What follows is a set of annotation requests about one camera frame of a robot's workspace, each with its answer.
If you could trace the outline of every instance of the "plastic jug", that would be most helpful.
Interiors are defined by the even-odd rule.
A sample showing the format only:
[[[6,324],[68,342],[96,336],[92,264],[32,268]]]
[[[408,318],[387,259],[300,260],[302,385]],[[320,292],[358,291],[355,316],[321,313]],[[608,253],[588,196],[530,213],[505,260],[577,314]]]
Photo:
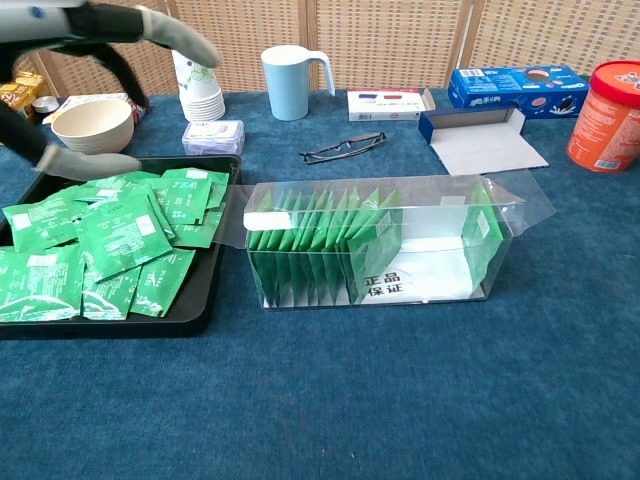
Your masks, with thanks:
[[[329,93],[336,94],[329,57],[323,52],[278,45],[263,51],[261,58],[271,113],[278,120],[299,120],[309,113],[309,64],[313,60],[323,63]]]

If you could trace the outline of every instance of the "blue box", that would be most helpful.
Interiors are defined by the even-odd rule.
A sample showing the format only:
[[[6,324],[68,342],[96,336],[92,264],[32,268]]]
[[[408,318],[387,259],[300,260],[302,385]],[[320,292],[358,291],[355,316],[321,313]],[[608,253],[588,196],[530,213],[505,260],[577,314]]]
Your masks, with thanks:
[[[458,68],[449,81],[455,107],[515,104],[526,118],[577,117],[588,91],[567,66]]]

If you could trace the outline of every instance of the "wicker screen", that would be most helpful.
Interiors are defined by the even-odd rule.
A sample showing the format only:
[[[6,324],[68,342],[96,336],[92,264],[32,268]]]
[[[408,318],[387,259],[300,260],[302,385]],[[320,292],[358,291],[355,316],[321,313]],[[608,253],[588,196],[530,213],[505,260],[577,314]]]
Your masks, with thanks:
[[[317,48],[329,56],[339,88],[443,86],[461,5],[459,0],[318,0]],[[325,85],[321,75],[320,86]]]
[[[107,3],[128,7],[144,5],[163,11],[156,0],[109,0]],[[129,62],[147,95],[178,93],[170,51],[146,41],[114,47]],[[92,58],[48,52],[41,55],[47,61],[47,68],[59,77],[63,93],[82,95],[123,91],[116,77]]]
[[[176,0],[178,18],[205,35],[222,53],[216,69],[223,91],[266,90],[260,54],[300,38],[297,0]]]
[[[638,0],[485,0],[469,64],[567,64],[590,74],[640,55],[639,20]]]

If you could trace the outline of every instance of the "red container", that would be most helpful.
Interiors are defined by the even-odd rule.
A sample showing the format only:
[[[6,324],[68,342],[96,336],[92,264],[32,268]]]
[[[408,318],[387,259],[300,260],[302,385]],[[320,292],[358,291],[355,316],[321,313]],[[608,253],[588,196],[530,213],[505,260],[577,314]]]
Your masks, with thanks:
[[[640,61],[595,69],[567,154],[600,173],[626,170],[640,155]]]

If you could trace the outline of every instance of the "eyeglasses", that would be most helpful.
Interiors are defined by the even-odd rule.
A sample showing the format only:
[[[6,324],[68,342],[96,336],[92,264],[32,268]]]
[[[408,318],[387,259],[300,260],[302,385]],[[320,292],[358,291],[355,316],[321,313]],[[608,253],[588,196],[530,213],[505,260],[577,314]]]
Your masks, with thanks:
[[[300,155],[304,157],[304,161],[307,165],[328,162],[330,160],[339,160],[341,158],[353,157],[354,155],[367,152],[384,143],[386,139],[387,136],[382,132],[365,133],[364,135],[358,135],[357,137],[340,142],[337,145],[331,145],[330,147],[325,147],[315,152],[300,152]]]

